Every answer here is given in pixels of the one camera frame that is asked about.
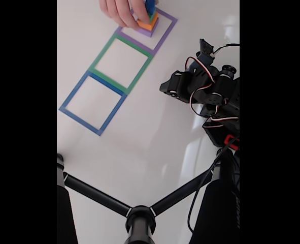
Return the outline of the person's hand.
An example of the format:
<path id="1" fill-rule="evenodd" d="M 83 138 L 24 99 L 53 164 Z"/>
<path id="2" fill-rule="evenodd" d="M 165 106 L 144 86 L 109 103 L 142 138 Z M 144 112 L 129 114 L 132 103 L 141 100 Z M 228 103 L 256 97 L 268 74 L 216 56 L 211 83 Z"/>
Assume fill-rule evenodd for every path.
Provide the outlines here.
<path id="1" fill-rule="evenodd" d="M 115 21 L 120 27 L 128 27 L 137 30 L 139 25 L 132 16 L 132 8 L 137 18 L 144 24 L 150 23 L 145 3 L 142 0 L 99 0 L 101 11 Z"/>

